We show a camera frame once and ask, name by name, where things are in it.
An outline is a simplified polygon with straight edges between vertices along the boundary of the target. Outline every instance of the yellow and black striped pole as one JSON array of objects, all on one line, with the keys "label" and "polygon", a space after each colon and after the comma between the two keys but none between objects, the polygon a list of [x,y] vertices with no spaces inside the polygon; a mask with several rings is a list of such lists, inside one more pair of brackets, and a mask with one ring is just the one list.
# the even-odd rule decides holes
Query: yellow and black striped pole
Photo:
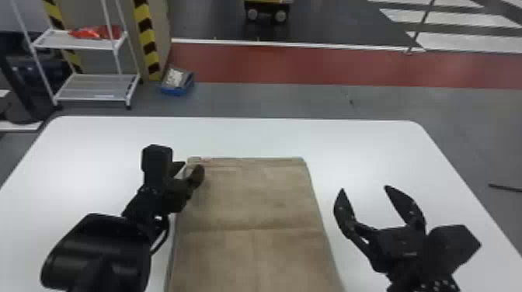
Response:
[{"label": "yellow and black striped pole", "polygon": [[[42,0],[43,5],[45,6],[45,11],[49,16],[50,22],[57,30],[65,30],[64,19],[61,17],[61,12],[54,0]],[[77,73],[83,73],[82,63],[80,61],[80,57],[73,50],[64,50],[65,56],[69,62],[71,62],[72,66],[75,68]]]},{"label": "yellow and black striped pole", "polygon": [[134,0],[134,18],[140,34],[140,44],[145,55],[148,79],[159,80],[161,78],[161,67],[159,65],[156,36],[152,28],[151,10],[148,7],[147,0]]}]

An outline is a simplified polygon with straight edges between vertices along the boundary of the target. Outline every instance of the red object on shelf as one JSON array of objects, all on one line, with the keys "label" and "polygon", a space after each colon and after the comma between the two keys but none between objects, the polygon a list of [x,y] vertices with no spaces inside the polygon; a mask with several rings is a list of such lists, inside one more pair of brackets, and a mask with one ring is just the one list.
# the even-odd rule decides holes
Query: red object on shelf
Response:
[{"label": "red object on shelf", "polygon": [[[113,38],[115,40],[121,37],[121,28],[118,25],[112,25],[111,30],[113,32]],[[90,40],[110,40],[109,30],[107,26],[92,26],[84,27],[76,30],[69,30],[69,34],[79,39],[90,39]]]}]

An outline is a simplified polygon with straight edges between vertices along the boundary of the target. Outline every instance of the gray floor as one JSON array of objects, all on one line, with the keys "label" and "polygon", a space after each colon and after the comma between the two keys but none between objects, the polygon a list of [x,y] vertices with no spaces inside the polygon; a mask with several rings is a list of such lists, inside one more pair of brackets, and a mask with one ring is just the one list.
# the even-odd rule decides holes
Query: gray floor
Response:
[{"label": "gray floor", "polygon": [[[331,85],[198,84],[190,97],[138,89],[134,110],[121,104],[67,105],[64,115],[236,116],[414,120],[435,140],[465,182],[522,253],[522,194],[489,189],[522,187],[521,91]],[[37,134],[0,139],[0,183]]]}]

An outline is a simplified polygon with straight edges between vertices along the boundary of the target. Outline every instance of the brown towel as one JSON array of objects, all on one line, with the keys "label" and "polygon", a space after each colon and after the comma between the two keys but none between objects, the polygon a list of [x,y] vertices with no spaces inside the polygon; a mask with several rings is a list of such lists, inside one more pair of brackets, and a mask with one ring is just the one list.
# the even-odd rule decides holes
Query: brown towel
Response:
[{"label": "brown towel", "polygon": [[204,184],[177,217],[169,292],[340,292],[305,162],[191,158]]}]

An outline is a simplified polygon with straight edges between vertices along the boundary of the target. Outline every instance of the white floor marking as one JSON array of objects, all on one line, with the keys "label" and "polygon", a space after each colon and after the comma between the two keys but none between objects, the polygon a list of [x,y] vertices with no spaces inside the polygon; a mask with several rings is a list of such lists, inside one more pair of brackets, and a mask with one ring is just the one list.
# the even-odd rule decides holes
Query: white floor marking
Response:
[{"label": "white floor marking", "polygon": [[[424,15],[424,11],[419,10],[381,9],[381,11],[390,20],[401,23],[418,23]],[[431,12],[428,15],[426,23],[456,24],[462,26],[522,27],[503,16],[454,12]]]},{"label": "white floor marking", "polygon": [[8,121],[0,121],[0,132],[27,132],[38,130],[42,122],[17,125]]},{"label": "white floor marking", "polygon": [[0,99],[1,99],[2,97],[7,96],[8,93],[9,93],[9,90],[6,90],[6,89],[0,89]]},{"label": "white floor marking", "polygon": [[[430,0],[374,0],[375,2],[388,2],[388,3],[405,3],[405,4],[425,4],[428,5]],[[465,7],[482,7],[471,0],[435,0],[436,6],[465,6]]]},{"label": "white floor marking", "polygon": [[427,50],[522,53],[522,37],[420,33],[417,43]]},{"label": "white floor marking", "polygon": [[[404,51],[408,47],[401,46],[373,46],[358,44],[334,44],[334,43],[284,43],[284,42],[268,42],[268,41],[252,41],[252,40],[203,40],[203,39],[185,39],[173,37],[171,43],[198,43],[198,44],[222,44],[228,46],[256,46],[256,47],[303,47],[317,49],[335,49],[335,50],[398,50]],[[423,48],[414,47],[415,52],[424,52]]]}]

